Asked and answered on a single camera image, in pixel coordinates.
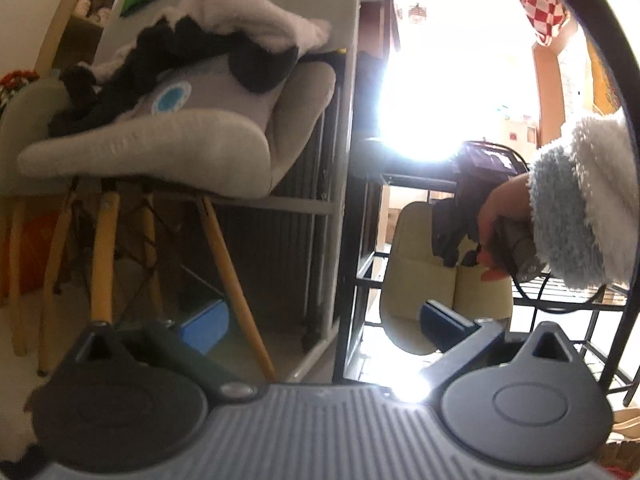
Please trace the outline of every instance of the red checkered cloth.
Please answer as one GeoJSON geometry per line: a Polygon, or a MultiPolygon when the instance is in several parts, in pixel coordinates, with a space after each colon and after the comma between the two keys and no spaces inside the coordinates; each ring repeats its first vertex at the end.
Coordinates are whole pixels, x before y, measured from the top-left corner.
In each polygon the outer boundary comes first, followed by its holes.
{"type": "Polygon", "coordinates": [[[560,0],[520,0],[527,17],[536,30],[538,41],[549,46],[568,17],[560,0]]]}

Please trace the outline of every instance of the ridged gray surface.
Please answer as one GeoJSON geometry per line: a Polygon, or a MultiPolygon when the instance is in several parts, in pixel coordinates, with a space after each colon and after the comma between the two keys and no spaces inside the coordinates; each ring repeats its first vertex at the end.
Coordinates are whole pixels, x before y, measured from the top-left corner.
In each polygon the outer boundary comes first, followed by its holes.
{"type": "MultiPolygon", "coordinates": [[[[491,438],[490,428],[487,438],[491,438]]],[[[38,478],[100,477],[53,465],[38,478]]],[[[197,443],[180,456],[155,468],[116,478],[605,480],[611,477],[594,465],[554,474],[527,474],[481,463],[448,439],[429,408],[389,399],[376,386],[275,385],[259,400],[215,410],[197,443]]]]}

